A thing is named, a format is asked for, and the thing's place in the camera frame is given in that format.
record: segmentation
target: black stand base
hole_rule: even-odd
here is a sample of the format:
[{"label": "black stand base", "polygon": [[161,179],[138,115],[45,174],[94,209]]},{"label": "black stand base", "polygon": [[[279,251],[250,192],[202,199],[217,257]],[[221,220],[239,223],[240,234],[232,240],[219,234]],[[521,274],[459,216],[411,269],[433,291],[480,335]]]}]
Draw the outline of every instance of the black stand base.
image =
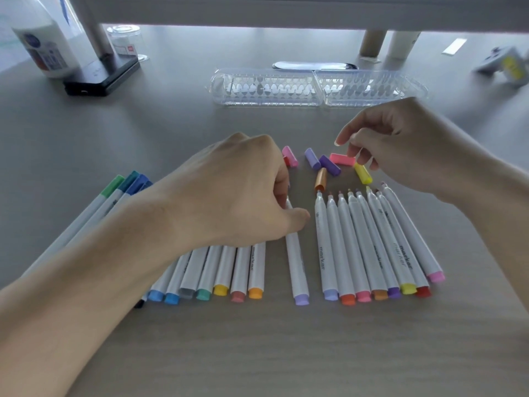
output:
[{"label": "black stand base", "polygon": [[108,96],[140,67],[135,55],[107,55],[63,80],[70,96]]}]

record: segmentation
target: hand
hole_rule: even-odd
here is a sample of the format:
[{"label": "hand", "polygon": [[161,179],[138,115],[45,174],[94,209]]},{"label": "hand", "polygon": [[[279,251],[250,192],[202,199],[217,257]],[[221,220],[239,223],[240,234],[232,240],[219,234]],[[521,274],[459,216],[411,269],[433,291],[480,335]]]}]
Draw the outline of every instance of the hand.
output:
[{"label": "hand", "polygon": [[192,248],[248,246],[301,230],[307,210],[284,210],[288,170],[268,135],[236,133],[195,154],[143,194]]},{"label": "hand", "polygon": [[348,156],[358,155],[371,169],[379,167],[399,183],[450,200],[473,175],[483,175],[492,158],[458,126],[429,111],[415,98],[368,107],[336,138],[349,141]]}]

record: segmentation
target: white bottle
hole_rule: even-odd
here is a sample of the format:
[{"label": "white bottle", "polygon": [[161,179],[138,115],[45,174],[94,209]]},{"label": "white bottle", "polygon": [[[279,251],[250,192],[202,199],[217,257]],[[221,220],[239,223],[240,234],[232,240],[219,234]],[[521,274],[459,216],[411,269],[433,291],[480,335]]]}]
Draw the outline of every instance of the white bottle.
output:
[{"label": "white bottle", "polygon": [[399,60],[407,59],[419,35],[420,32],[393,32],[392,40],[389,43],[388,57]]},{"label": "white bottle", "polygon": [[79,68],[58,23],[39,0],[6,0],[10,25],[48,78],[66,78]]}]

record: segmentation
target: yellow marker cap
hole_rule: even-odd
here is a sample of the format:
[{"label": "yellow marker cap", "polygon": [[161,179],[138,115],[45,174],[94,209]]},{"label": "yellow marker cap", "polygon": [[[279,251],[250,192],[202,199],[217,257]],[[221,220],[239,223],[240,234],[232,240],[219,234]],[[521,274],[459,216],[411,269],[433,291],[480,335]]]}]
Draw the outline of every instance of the yellow marker cap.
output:
[{"label": "yellow marker cap", "polygon": [[316,183],[314,184],[314,191],[324,192],[326,187],[327,187],[327,168],[322,167],[320,171],[318,171],[318,175],[316,176]]},{"label": "yellow marker cap", "polygon": [[358,178],[360,178],[360,181],[362,181],[362,184],[367,185],[371,184],[373,182],[373,179],[369,175],[369,172],[367,171],[367,168],[355,163],[354,164],[354,171],[357,172]]},{"label": "yellow marker cap", "polygon": [[404,295],[411,295],[417,293],[417,287],[415,287],[415,284],[401,284],[400,290]]},{"label": "yellow marker cap", "polygon": [[248,297],[253,300],[261,300],[263,298],[263,290],[261,288],[250,288],[248,290]]},{"label": "yellow marker cap", "polygon": [[213,293],[218,296],[227,296],[230,289],[225,285],[217,284],[213,287]]}]

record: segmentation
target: right hand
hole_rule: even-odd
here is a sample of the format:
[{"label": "right hand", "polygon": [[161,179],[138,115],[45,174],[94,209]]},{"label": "right hand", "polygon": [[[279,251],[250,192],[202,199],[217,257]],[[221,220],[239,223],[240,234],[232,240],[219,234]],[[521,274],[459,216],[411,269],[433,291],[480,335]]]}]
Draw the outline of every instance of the right hand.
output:
[{"label": "right hand", "polygon": [[379,167],[394,180],[441,200],[484,175],[492,155],[449,120],[431,112],[415,98],[368,107],[336,138],[349,142],[347,155],[371,169]]}]

